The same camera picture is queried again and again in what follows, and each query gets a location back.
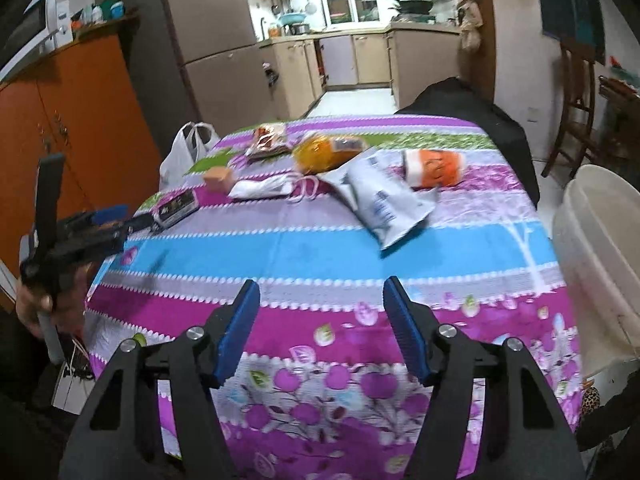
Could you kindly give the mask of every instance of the orange cup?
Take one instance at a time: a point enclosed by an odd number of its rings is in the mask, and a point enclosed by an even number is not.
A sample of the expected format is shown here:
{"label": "orange cup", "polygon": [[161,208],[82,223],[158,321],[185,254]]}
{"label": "orange cup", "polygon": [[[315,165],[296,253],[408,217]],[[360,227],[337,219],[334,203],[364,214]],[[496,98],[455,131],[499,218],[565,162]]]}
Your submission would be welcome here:
{"label": "orange cup", "polygon": [[413,188],[455,186],[462,180],[465,168],[461,153],[404,150],[406,181]]}

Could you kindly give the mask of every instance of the floral tablecloth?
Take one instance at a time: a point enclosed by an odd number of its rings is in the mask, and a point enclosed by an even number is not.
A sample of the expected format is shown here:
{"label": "floral tablecloth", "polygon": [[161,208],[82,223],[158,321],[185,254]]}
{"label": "floral tablecloth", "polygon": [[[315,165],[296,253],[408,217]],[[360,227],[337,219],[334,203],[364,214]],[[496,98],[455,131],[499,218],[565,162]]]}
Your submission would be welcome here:
{"label": "floral tablecloth", "polygon": [[[201,209],[159,236],[134,236],[102,266],[85,317],[96,373],[124,338],[168,341],[252,278],[261,309],[235,376],[214,392],[238,469],[248,478],[397,479],[430,390],[407,373],[382,308],[383,281],[395,274],[440,322],[487,342],[521,338],[574,426],[580,359],[570,301],[534,207],[484,131],[432,116],[287,124],[291,139],[309,130],[363,135],[391,171],[402,166],[402,148],[418,147],[458,150],[468,168],[458,186],[442,190],[427,228],[381,253],[324,185],[309,197],[308,183],[298,202],[234,203],[209,192],[202,173],[211,166],[253,179],[293,168],[290,155],[247,164],[251,131],[225,137],[180,186],[194,189]],[[460,476],[474,469],[483,393],[478,381]],[[167,383],[159,395],[165,449],[178,455]]]}

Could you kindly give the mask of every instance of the cabinet handle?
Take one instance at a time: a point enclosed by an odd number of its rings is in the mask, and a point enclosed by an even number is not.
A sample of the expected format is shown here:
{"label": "cabinet handle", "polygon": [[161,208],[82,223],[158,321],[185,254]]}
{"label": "cabinet handle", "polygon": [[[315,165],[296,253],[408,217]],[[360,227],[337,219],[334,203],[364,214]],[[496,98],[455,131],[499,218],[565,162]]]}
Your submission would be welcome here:
{"label": "cabinet handle", "polygon": [[53,112],[53,119],[58,126],[58,133],[60,134],[60,137],[65,139],[65,146],[67,146],[69,144],[69,130],[62,123],[62,118],[60,118],[60,114],[57,111]]}
{"label": "cabinet handle", "polygon": [[44,128],[42,127],[41,124],[38,124],[38,133],[40,134],[40,139],[42,140],[44,151],[45,153],[47,153],[47,155],[49,155],[51,153],[51,145],[52,145],[51,138],[45,136]]}

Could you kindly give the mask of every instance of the teal bowl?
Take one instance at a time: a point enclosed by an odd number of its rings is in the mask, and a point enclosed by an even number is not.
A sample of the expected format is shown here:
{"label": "teal bowl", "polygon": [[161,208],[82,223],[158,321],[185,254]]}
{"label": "teal bowl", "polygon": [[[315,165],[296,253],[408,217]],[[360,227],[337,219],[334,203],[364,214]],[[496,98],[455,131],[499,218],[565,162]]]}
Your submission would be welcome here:
{"label": "teal bowl", "polygon": [[290,12],[278,18],[281,25],[295,25],[296,23],[304,23],[305,20],[306,14],[304,12]]}

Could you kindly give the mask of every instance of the white bucket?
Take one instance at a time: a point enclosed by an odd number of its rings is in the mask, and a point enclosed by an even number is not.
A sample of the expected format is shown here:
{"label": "white bucket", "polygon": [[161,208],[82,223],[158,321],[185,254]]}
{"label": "white bucket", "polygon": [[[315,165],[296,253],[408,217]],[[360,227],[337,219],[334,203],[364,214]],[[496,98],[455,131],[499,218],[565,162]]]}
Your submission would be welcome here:
{"label": "white bucket", "polygon": [[640,346],[640,193],[609,170],[581,167],[553,238],[574,300],[583,376],[635,357],[627,336]]}

